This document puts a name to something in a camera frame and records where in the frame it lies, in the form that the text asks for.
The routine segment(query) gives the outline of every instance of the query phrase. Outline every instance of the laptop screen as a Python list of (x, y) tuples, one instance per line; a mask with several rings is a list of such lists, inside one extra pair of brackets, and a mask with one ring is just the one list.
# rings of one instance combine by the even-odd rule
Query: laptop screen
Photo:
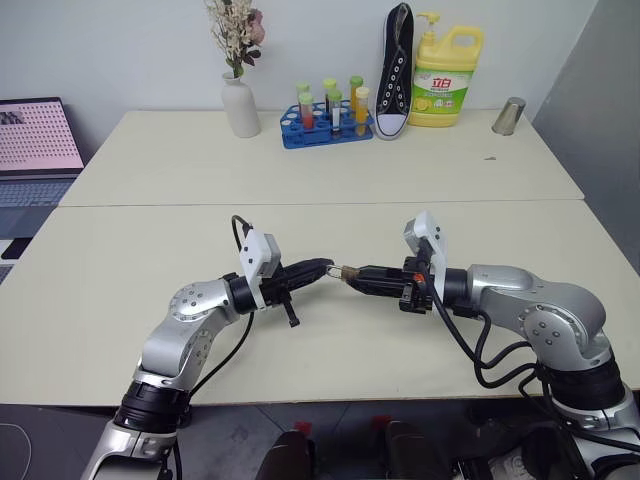
[(83, 167), (59, 98), (0, 101), (0, 176), (77, 174)]

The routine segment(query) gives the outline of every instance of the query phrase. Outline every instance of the white vase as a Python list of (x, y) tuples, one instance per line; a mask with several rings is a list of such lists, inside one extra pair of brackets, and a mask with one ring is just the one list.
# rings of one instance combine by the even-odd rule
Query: white vase
[(260, 121), (251, 89), (235, 78), (233, 72), (222, 75), (226, 85), (222, 87), (222, 103), (231, 130), (237, 137), (248, 138), (260, 133)]

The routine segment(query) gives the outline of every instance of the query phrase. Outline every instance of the robotic arm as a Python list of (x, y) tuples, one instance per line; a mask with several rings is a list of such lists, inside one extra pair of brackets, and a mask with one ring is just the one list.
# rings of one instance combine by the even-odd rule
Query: robotic arm
[[(436, 304), (445, 323), (451, 322), (448, 307), (523, 337), (537, 356), (537, 376), (550, 388), (556, 419), (573, 436), (589, 475), (608, 478), (603, 471), (622, 475), (628, 468), (628, 477), (615, 478), (639, 478), (640, 415), (602, 331), (602, 303), (584, 288), (548, 282), (520, 268), (446, 268), (443, 232), (427, 212), (407, 224), (404, 237), (415, 256), (402, 269), (337, 267), (340, 278), (363, 293), (399, 298), (403, 311), (424, 313)], [(461, 336), (460, 342), (479, 369), (481, 359), (473, 356), (478, 349), (471, 351)]]
[(331, 260), (284, 268), (273, 235), (246, 222), (243, 231), (239, 249), (245, 276), (192, 283), (173, 296), (165, 319), (144, 343), (133, 381), (105, 426), (83, 480), (172, 478), (167, 457), (216, 335), (240, 315), (279, 304), (292, 327), (300, 323), (290, 292), (322, 277)]

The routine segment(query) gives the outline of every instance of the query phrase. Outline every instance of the pink flower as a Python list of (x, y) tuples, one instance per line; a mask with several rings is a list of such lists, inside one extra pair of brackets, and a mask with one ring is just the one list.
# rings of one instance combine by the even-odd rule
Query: pink flower
[(262, 12), (257, 8), (251, 10), (249, 16), (249, 38), (255, 45), (260, 45), (264, 40), (265, 31), (262, 26)]

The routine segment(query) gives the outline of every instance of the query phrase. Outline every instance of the laptop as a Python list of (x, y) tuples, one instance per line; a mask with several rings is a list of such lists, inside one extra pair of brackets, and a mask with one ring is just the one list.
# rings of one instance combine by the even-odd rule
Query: laptop
[(0, 239), (33, 237), (83, 168), (59, 98), (0, 100)]

